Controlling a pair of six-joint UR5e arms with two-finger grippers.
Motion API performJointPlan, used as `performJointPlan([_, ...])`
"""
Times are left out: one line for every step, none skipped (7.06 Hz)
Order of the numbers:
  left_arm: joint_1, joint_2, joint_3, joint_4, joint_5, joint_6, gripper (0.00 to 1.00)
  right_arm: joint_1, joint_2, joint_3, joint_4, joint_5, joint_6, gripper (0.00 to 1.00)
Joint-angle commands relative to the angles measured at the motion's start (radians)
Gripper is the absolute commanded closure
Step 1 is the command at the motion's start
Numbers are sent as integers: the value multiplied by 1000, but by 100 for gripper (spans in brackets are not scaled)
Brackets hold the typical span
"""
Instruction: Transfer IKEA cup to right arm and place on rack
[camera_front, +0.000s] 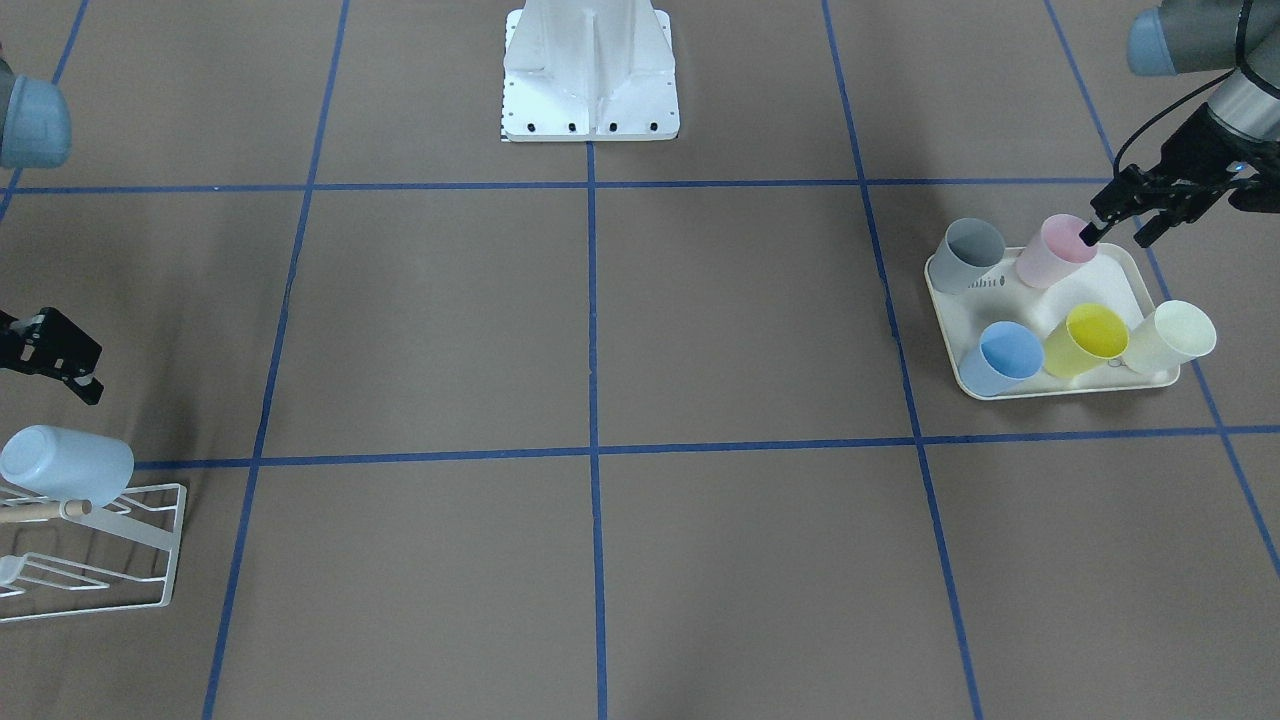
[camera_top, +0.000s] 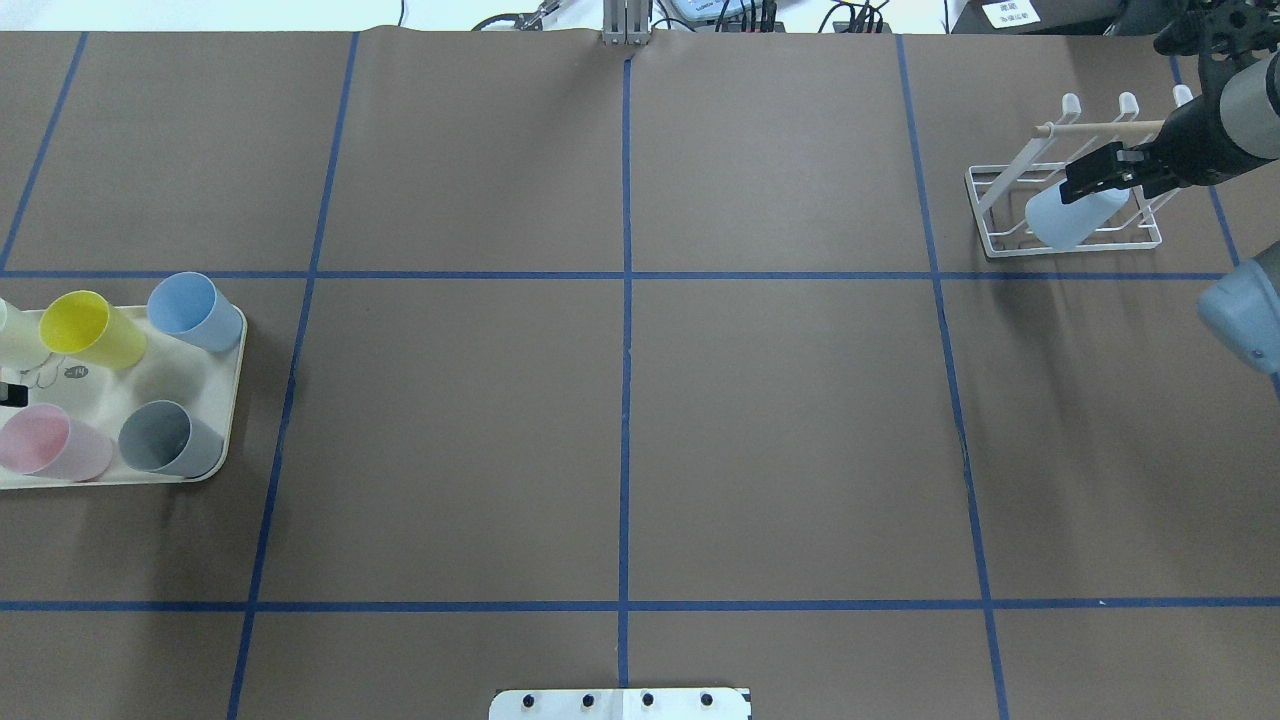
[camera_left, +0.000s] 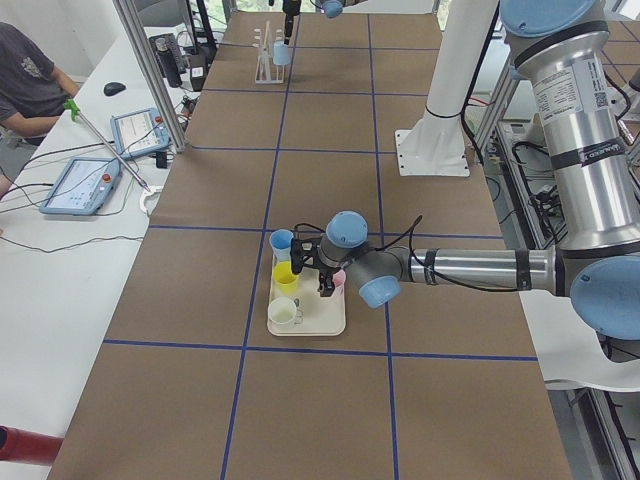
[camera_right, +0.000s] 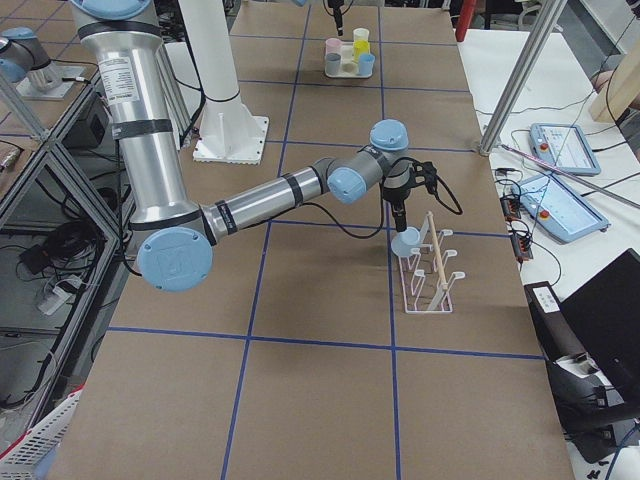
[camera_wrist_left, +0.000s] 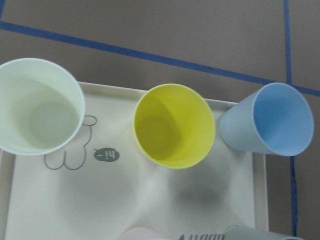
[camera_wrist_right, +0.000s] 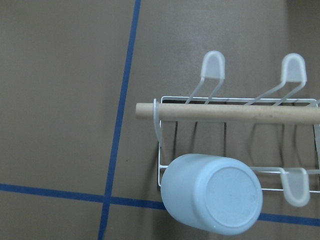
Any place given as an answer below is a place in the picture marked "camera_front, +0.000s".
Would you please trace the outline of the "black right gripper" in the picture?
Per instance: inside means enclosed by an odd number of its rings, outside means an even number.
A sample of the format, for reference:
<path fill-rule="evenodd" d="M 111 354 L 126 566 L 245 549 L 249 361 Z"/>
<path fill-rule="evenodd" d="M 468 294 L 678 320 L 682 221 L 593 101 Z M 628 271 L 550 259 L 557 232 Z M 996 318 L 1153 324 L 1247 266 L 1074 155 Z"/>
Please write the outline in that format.
<path fill-rule="evenodd" d="M 55 307 L 27 318 L 1 314 L 1 368 L 64 380 L 90 406 L 105 391 L 93 374 L 101 354 L 101 343 Z"/>

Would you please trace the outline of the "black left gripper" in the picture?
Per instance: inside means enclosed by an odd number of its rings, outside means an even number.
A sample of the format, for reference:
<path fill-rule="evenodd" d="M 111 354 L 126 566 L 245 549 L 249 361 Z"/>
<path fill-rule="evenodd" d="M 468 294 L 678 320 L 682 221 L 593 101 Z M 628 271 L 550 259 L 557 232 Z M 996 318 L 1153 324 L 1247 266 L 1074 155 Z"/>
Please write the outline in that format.
<path fill-rule="evenodd" d="M 1263 141 L 1235 129 L 1207 104 L 1201 105 L 1160 149 L 1151 173 L 1125 167 L 1091 200 L 1093 217 L 1079 233 L 1094 247 L 1115 225 L 1148 211 L 1153 215 L 1134 233 L 1142 249 L 1149 249 L 1166 232 L 1199 220 L 1206 206 L 1228 197 L 1239 176 L 1263 172 Z"/>

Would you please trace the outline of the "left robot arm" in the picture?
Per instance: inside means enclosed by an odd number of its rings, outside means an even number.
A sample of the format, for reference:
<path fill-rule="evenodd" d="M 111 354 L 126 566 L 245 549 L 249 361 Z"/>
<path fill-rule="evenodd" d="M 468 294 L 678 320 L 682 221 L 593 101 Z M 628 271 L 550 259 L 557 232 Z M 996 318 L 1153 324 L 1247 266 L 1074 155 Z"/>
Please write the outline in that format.
<path fill-rule="evenodd" d="M 1115 225 L 1151 214 L 1134 234 L 1148 249 L 1221 197 L 1240 211 L 1277 213 L 1277 3 L 1162 1 L 1134 19 L 1126 61 L 1135 76 L 1222 76 L 1201 86 L 1208 99 L 1161 145 L 1153 167 L 1114 161 L 1082 242 L 1094 246 Z"/>

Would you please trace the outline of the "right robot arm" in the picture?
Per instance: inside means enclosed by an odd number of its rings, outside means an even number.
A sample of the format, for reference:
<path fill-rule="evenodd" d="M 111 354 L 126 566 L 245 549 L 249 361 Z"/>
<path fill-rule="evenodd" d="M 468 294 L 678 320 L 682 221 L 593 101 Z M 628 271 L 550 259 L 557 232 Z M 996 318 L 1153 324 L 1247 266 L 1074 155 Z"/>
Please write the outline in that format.
<path fill-rule="evenodd" d="M 10 170 L 52 169 L 70 154 L 70 114 L 54 83 L 17 73 L 1 59 L 1 161 Z M 64 384 L 83 404 L 100 402 L 102 346 L 55 307 L 29 316 L 1 313 L 1 365 Z"/>

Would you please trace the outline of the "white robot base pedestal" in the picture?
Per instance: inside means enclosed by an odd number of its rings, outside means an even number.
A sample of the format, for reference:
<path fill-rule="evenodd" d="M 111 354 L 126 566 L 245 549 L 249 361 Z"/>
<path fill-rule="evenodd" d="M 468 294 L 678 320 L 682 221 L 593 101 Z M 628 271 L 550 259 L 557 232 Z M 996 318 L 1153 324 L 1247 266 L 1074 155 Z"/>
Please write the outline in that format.
<path fill-rule="evenodd" d="M 678 137 L 671 18 L 652 3 L 526 1 L 504 31 L 503 141 Z"/>

